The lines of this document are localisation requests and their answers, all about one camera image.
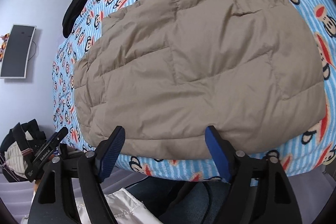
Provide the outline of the khaki puffer jacket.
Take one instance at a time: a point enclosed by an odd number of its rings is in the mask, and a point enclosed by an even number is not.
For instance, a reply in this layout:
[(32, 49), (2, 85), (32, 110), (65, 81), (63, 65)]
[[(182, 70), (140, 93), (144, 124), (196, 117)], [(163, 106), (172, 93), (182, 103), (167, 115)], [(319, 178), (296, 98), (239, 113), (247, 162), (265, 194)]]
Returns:
[(208, 159), (210, 125), (265, 152), (326, 114), (318, 47), (289, 0), (138, 0), (103, 19), (73, 82), (88, 144), (122, 126), (122, 153), (155, 159)]

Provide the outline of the pile of clothes on floor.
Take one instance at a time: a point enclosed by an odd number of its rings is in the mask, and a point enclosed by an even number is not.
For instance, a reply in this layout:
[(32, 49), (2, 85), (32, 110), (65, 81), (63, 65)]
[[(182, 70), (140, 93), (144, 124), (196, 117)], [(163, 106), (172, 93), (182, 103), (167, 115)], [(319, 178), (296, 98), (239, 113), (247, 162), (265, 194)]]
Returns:
[[(27, 123), (21, 124), (29, 147), (33, 153), (46, 143), (46, 135), (40, 131), (36, 119), (30, 120)], [(28, 167), (19, 146), (14, 138), (13, 130), (5, 136), (1, 143), (1, 171), (8, 182), (27, 181), (25, 170)]]

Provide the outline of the white jacket of person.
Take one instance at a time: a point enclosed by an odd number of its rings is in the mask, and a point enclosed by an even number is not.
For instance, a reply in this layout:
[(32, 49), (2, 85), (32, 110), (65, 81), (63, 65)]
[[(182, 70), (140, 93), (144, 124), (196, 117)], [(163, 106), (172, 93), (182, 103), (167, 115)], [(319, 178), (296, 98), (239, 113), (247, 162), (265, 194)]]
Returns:
[[(125, 188), (111, 194), (104, 194), (104, 196), (118, 223), (162, 223)], [(91, 223), (84, 199), (76, 197), (75, 201), (81, 223)]]

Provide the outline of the black folded garment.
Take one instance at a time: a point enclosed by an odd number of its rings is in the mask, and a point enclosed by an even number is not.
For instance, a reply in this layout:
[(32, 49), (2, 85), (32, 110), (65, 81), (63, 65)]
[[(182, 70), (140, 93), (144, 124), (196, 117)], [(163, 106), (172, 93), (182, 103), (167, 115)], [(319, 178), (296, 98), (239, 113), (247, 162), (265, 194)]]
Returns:
[(75, 25), (75, 21), (84, 9), (86, 2), (88, 0), (72, 0), (68, 9), (65, 12), (62, 21), (63, 28), (63, 36), (64, 38), (68, 38), (73, 30)]

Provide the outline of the wall mounted monitor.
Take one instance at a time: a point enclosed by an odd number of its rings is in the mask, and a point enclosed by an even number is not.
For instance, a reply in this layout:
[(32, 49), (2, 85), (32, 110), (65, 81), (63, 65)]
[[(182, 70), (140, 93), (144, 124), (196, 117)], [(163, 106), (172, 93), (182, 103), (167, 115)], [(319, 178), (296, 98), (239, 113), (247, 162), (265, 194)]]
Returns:
[(1, 79), (25, 79), (36, 26), (13, 25), (1, 61)]

